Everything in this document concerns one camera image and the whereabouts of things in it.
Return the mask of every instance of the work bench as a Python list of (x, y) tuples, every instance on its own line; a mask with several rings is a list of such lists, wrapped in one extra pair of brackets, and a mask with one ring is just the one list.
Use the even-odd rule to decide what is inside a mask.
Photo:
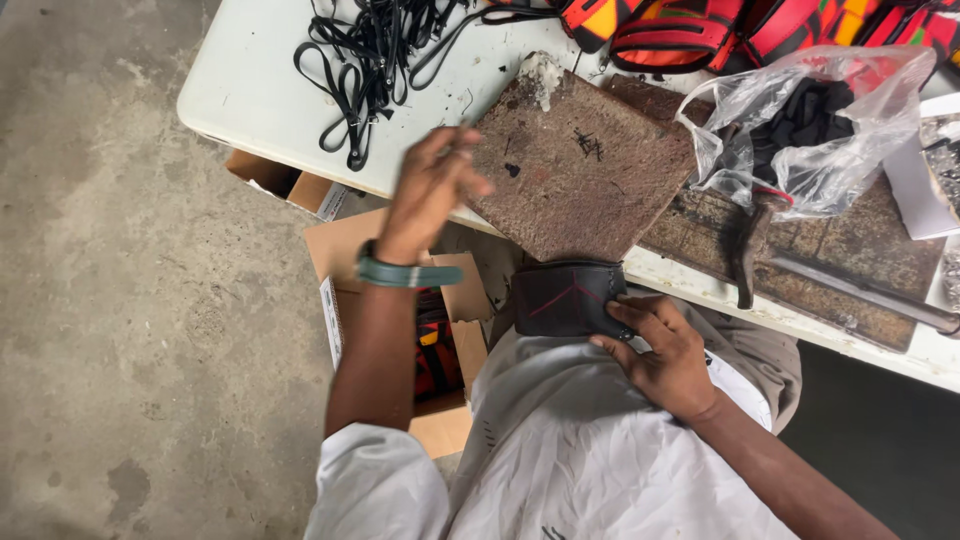
[[(329, 10), (329, 6), (318, 5), (318, 9)], [(353, 10), (352, 3), (341, 1), (338, 15), (351, 20)], [(390, 121), (372, 126), (370, 158), (362, 170), (354, 172), (347, 168), (346, 146), (333, 154), (318, 146), (321, 132), (341, 116), (340, 109), (293, 65), (294, 50), (307, 40), (312, 15), (309, 0), (223, 0), (180, 94), (180, 120), (234, 148), (390, 197), (406, 148), (436, 126), (456, 125), (464, 117), (477, 120), (529, 52), (545, 51), (566, 69), (598, 85), (615, 72), (610, 65), (601, 73), (604, 53), (581, 55), (556, 20), (466, 28), (433, 84), (411, 91), (404, 106), (393, 107)], [(464, 11), (456, 9), (450, 26), (463, 16)], [(304, 67), (323, 80), (319, 55), (305, 58)], [(689, 92), (707, 77), (703, 73), (667, 76), (654, 84)], [(470, 210), (458, 212), (454, 219), (497, 233)], [(956, 243), (952, 240), (948, 249)], [(764, 298), (756, 299), (753, 310), (741, 311), (736, 307), (735, 286), (640, 247), (625, 257), (624, 267), (631, 282), (960, 392), (960, 341), (923, 325), (918, 325), (908, 352), (897, 354)], [(949, 307), (940, 270), (926, 300)]]

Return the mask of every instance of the person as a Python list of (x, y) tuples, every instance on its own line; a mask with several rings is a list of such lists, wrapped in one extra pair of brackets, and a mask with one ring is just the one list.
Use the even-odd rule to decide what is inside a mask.
[[(407, 152), (376, 259), (414, 265), (466, 193), (492, 192), (480, 139), (438, 128)], [(666, 296), (608, 304), (631, 342), (507, 330), (448, 492), (407, 433), (415, 295), (363, 289), (377, 338), (346, 343), (307, 539), (896, 538), (771, 432), (799, 398), (795, 340)]]

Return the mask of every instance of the plastic bag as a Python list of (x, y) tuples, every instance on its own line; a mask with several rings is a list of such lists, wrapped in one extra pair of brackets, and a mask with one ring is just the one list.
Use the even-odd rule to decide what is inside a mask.
[[(777, 214), (775, 221), (839, 214), (870, 187), (875, 178), (870, 173), (880, 161), (917, 132), (919, 90), (935, 62), (933, 49), (918, 45), (821, 45), (755, 71), (697, 86), (676, 116), (693, 134), (700, 178), (692, 187), (712, 187), (750, 212), (755, 187), (783, 191), (793, 197), (794, 205)], [(819, 146), (780, 150), (771, 162), (777, 185), (770, 185), (752, 174), (750, 131), (770, 120), (804, 77), (850, 85), (854, 101), (837, 114), (853, 122), (855, 135)], [(713, 94), (716, 110), (701, 128), (683, 112), (690, 100), (707, 91)], [(732, 122), (741, 127), (724, 145), (714, 133)]]

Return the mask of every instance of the black wallet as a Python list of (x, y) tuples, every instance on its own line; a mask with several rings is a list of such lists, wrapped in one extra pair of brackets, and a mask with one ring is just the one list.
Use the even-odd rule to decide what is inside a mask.
[(602, 333), (632, 339), (634, 331), (605, 309), (616, 295), (626, 293), (620, 262), (559, 260), (519, 270), (511, 278), (516, 333), (551, 337)]

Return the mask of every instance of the green bracelet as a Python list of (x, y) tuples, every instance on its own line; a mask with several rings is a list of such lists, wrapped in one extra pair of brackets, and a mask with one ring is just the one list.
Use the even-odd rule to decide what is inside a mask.
[(364, 242), (357, 255), (357, 279), (383, 287), (433, 287), (453, 285), (464, 278), (457, 266), (397, 266), (373, 256), (376, 241)]

